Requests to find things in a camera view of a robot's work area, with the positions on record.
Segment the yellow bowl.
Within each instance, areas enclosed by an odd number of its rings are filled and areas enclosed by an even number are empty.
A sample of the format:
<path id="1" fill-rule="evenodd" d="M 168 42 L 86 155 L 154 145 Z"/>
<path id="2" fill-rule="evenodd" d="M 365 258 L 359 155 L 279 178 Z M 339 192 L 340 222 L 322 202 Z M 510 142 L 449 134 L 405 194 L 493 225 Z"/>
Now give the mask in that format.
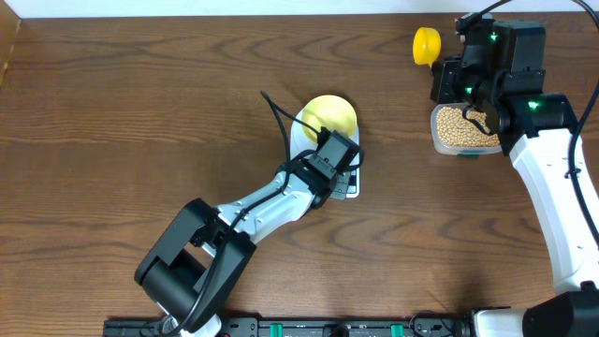
<path id="1" fill-rule="evenodd" d="M 358 130 L 354 107 L 337 95 L 321 95 L 312 99 L 302 110 L 300 118 L 316 131 L 322 127 L 344 133 L 353 138 Z"/>

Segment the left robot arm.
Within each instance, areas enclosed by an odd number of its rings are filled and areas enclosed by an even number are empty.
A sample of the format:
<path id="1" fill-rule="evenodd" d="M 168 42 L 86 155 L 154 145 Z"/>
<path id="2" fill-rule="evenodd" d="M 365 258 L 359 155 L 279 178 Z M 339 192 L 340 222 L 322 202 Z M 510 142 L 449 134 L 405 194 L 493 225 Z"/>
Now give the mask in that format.
<path id="1" fill-rule="evenodd" d="M 217 313 L 257 243 L 338 197 L 338 184 L 363 158 L 350 138 L 322 130 L 315 149 L 288 156 L 273 180 L 247 197 L 219 206 L 188 202 L 135 271 L 136 283 L 167 314 L 156 335 L 216 335 Z"/>

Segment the yellow measuring scoop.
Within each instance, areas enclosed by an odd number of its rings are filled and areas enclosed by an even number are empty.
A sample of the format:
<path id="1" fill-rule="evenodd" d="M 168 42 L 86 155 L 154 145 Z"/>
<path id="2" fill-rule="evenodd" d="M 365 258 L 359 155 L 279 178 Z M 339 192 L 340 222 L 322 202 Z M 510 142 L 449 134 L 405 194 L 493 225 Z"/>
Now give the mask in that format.
<path id="1" fill-rule="evenodd" d="M 441 37 L 437 30 L 420 27 L 413 40 L 413 57 L 416 65 L 432 66 L 441 51 Z"/>

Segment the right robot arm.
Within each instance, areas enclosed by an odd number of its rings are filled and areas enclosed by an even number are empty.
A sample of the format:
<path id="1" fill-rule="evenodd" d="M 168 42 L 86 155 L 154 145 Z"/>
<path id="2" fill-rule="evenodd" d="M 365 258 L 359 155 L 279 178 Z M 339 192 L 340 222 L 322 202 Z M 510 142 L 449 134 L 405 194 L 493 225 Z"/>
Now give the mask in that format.
<path id="1" fill-rule="evenodd" d="M 463 103 L 486 127 L 523 180 L 548 248 L 555 295 L 534 307 L 474 309 L 457 336 L 595 336 L 598 333 L 598 195 L 568 98 L 543 90 L 546 29 L 540 22 L 456 21 L 461 54 L 440 58 L 441 38 L 421 27 L 414 60 L 433 74 L 431 99 Z"/>

